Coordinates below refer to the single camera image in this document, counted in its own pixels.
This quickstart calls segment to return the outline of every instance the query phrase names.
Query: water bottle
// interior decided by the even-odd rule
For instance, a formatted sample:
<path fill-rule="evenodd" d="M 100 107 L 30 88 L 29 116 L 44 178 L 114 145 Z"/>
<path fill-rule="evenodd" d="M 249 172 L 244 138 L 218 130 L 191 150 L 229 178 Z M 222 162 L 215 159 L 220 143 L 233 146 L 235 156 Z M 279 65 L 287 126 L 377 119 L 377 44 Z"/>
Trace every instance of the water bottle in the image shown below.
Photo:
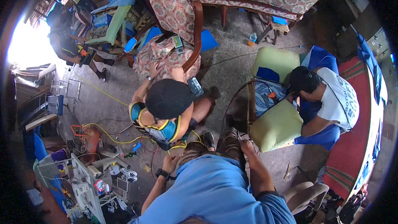
<path fill-rule="evenodd" d="M 250 35 L 248 45 L 253 46 L 256 40 L 257 40 L 257 34 L 254 32 L 253 34 Z"/>

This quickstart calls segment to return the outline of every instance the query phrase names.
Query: floral upholstered chair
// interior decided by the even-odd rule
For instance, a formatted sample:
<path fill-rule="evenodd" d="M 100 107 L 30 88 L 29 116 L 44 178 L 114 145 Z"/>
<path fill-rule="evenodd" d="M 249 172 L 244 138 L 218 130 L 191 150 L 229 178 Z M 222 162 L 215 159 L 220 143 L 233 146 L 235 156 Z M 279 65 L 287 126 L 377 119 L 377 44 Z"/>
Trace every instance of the floral upholstered chair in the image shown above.
<path fill-rule="evenodd" d="M 173 67 L 184 70 L 185 80 L 196 75 L 200 68 L 202 46 L 201 31 L 203 9 L 200 0 L 146 0 L 154 14 L 154 25 L 162 34 L 155 36 L 138 52 L 134 62 L 129 65 L 143 81 L 149 75 L 152 63 L 160 61 L 162 67 L 157 80 L 170 78 Z M 173 37 L 179 35 L 183 43 L 183 53 L 177 54 Z"/>

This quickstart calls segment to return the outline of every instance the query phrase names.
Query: concrete floor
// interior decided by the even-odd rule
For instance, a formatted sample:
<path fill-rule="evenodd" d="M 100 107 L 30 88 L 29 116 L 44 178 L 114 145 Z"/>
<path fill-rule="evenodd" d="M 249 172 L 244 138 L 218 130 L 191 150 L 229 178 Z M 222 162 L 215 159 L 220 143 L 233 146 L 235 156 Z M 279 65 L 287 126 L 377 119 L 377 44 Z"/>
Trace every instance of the concrete floor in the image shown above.
<path fill-rule="evenodd" d="M 218 8 L 205 7 L 203 14 L 203 28 L 208 29 L 213 34 L 220 46 L 201 54 L 202 67 L 204 68 L 201 69 L 197 77 L 201 79 L 201 84 L 204 88 L 209 88 L 211 86 L 218 87 L 221 96 L 216 100 L 216 106 L 212 114 L 207 118 L 204 126 L 198 127 L 197 132 L 201 134 L 205 130 L 210 130 L 215 137 L 218 138 L 218 132 L 221 128 L 226 106 L 235 91 L 240 85 L 246 82 L 246 75 L 256 55 L 242 56 L 214 66 L 206 66 L 239 55 L 255 53 L 259 47 L 273 45 L 267 44 L 264 41 L 254 47 L 249 47 L 247 45 L 248 37 L 251 33 L 256 32 L 260 34 L 263 31 L 257 14 L 238 11 L 238 9 L 229 9 L 226 27 L 221 27 L 220 11 Z M 308 52 L 315 42 L 313 33 L 314 30 L 311 22 L 300 21 L 291 29 L 287 36 L 280 37 L 276 46 L 273 47 L 293 47 L 289 48 L 289 50 L 298 53 Z M 99 53 L 104 58 L 115 58 L 115 55 L 109 55 L 103 52 Z M 75 67 L 74 70 L 79 76 L 92 83 L 92 85 L 128 104 L 141 82 L 138 81 L 132 68 L 128 67 L 127 61 L 116 62 L 112 67 L 97 63 L 97 67 L 99 70 L 103 67 L 107 68 L 107 82 L 100 82 L 97 76 L 87 66 L 83 66 L 82 68 Z M 67 71 L 66 65 L 61 60 L 57 64 L 57 74 L 58 78 L 64 81 L 68 78 L 81 81 L 73 71 Z M 72 95 L 76 90 L 77 83 L 73 82 L 70 86 L 68 95 Z M 64 115 L 60 117 L 61 127 L 59 129 L 64 140 L 73 138 L 72 131 L 69 127 L 71 124 L 98 122 L 107 132 L 116 133 L 123 130 L 131 123 L 127 114 L 127 106 L 106 96 L 86 83 L 82 83 L 81 85 L 80 98 L 76 101 L 74 115 L 71 112 L 72 101 L 67 99 L 67 102 L 69 103 L 69 110 L 65 109 Z M 235 117 L 238 119 L 245 119 L 246 106 L 246 92 L 243 90 L 232 104 L 230 112 L 234 113 Z M 140 133 L 135 130 L 134 127 L 131 127 L 117 136 L 117 141 L 128 142 L 140 136 Z M 102 137 L 104 142 L 115 144 L 106 135 L 102 135 Z M 151 144 L 148 139 L 144 139 L 142 142 L 149 150 L 154 150 L 157 147 L 155 144 Z M 130 152 L 134 143 L 122 145 L 124 153 Z M 182 148 L 173 149 L 172 152 L 182 152 Z M 155 172 L 161 167 L 165 155 L 167 155 L 167 152 L 159 149 L 153 164 L 153 170 Z M 138 181 L 130 184 L 128 199 L 133 202 L 138 202 L 139 208 L 142 206 L 155 182 L 151 172 L 146 172 L 144 170 L 146 165 L 151 166 L 152 156 L 152 153 L 140 148 L 137 156 L 126 159 L 126 162 L 131 164 L 131 169 L 138 173 Z M 327 156 L 328 151 L 319 145 L 294 145 L 260 154 L 262 161 L 272 175 L 276 189 L 282 192 L 297 183 L 308 180 L 306 175 L 303 175 L 297 169 L 297 166 L 300 166 L 307 172 L 311 181 L 315 180 L 316 174 L 323 166 Z M 284 180 L 283 177 L 289 163 L 290 173 Z"/>

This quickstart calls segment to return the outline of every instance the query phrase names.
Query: blue t-shirt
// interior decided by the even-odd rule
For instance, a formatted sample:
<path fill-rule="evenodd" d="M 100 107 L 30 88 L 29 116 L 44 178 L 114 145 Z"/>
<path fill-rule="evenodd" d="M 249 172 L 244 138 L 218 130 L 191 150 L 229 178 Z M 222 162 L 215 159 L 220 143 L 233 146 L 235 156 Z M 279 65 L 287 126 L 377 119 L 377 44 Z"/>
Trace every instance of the blue t-shirt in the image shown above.
<path fill-rule="evenodd" d="M 282 197 L 257 201 L 238 161 L 203 155 L 181 165 L 172 187 L 131 223 L 180 223 L 197 216 L 210 223 L 296 223 Z"/>

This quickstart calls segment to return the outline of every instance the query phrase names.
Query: wooden stool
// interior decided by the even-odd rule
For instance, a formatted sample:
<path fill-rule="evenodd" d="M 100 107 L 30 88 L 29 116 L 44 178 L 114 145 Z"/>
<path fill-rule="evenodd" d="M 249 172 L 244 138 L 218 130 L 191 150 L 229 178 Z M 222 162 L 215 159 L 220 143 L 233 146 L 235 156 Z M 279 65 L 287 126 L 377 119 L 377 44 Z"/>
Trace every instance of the wooden stool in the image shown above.
<path fill-rule="evenodd" d="M 267 37 L 269 37 L 269 35 L 267 35 L 268 32 L 270 32 L 271 30 L 274 31 L 274 39 L 272 40 L 272 42 L 268 42 L 268 43 L 272 43 L 273 45 L 276 45 L 276 39 L 277 37 L 281 37 L 282 33 L 286 36 L 287 33 L 289 32 L 289 27 L 287 26 L 287 24 L 278 24 L 274 21 L 272 21 L 272 17 L 270 16 L 266 16 L 266 18 L 264 19 L 263 16 L 261 14 L 259 14 L 261 21 L 263 21 L 265 24 L 267 24 L 266 29 L 264 30 L 264 32 L 257 38 L 256 43 L 259 44 L 260 41 L 265 38 L 266 42 L 267 41 Z"/>

